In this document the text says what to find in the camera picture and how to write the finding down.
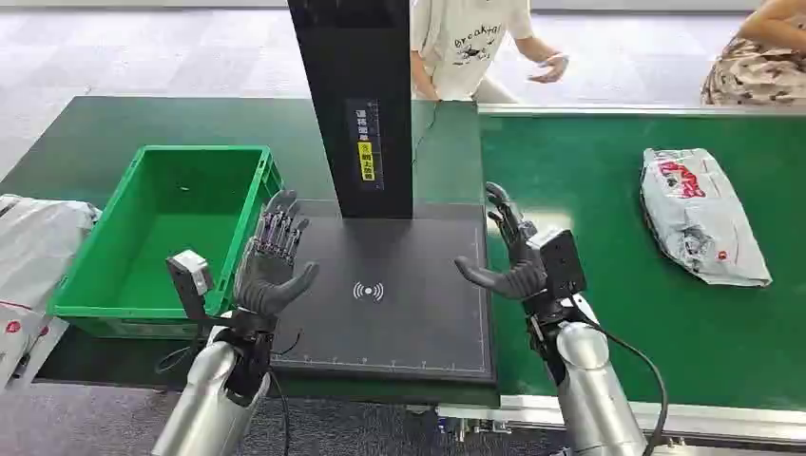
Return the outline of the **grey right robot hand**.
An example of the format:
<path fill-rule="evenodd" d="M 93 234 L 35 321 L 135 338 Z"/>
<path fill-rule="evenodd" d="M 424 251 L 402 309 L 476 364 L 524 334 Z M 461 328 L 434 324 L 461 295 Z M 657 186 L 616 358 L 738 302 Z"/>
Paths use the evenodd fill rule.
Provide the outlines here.
<path fill-rule="evenodd" d="M 538 248 L 531 247 L 528 240 L 537 234 L 535 225 L 523 217 L 507 191 L 499 184 L 487 181 L 485 191 L 495 212 L 488 212 L 505 242 L 510 268 L 495 272 L 473 265 L 464 256 L 458 256 L 454 264 L 463 278 L 469 282 L 508 299 L 525 300 L 544 290 L 547 274 Z"/>

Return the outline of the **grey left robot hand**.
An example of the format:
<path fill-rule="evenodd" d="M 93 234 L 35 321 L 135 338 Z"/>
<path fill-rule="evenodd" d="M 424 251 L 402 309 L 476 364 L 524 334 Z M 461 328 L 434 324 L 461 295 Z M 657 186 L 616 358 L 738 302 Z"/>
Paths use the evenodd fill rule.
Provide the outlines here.
<path fill-rule="evenodd" d="M 313 285 L 319 264 L 309 261 L 296 269 L 297 250 L 309 224 L 299 218 L 294 190 L 278 191 L 261 208 L 236 274 L 236 305 L 265 317 L 279 315 Z"/>

